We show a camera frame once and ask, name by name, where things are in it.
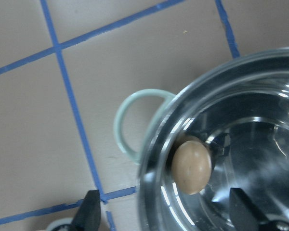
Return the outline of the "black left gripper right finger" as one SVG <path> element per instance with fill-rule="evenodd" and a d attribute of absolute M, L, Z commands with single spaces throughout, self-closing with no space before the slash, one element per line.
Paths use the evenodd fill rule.
<path fill-rule="evenodd" d="M 265 231 L 269 219 L 241 188 L 231 188 L 229 217 L 236 231 Z"/>

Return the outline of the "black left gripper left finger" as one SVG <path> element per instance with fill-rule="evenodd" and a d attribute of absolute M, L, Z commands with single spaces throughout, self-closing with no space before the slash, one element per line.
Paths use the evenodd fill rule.
<path fill-rule="evenodd" d="M 71 222 L 72 231 L 97 231 L 101 224 L 99 190 L 88 191 Z"/>

